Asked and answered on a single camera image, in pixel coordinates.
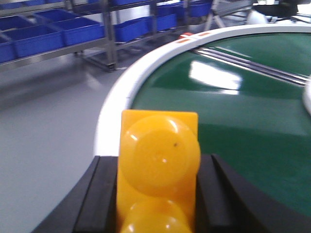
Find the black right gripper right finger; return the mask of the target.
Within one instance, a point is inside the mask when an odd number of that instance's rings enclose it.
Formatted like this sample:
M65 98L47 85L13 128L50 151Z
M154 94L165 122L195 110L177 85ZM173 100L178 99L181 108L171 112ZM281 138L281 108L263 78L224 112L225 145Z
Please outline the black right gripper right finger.
M197 233L309 233L311 219L239 175L216 154L201 157L197 175Z

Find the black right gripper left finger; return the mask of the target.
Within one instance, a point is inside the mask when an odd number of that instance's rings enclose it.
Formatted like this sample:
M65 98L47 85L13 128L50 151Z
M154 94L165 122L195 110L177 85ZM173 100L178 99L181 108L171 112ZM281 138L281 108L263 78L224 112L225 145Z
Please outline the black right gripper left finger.
M116 232L117 157L95 156L78 183L35 233Z

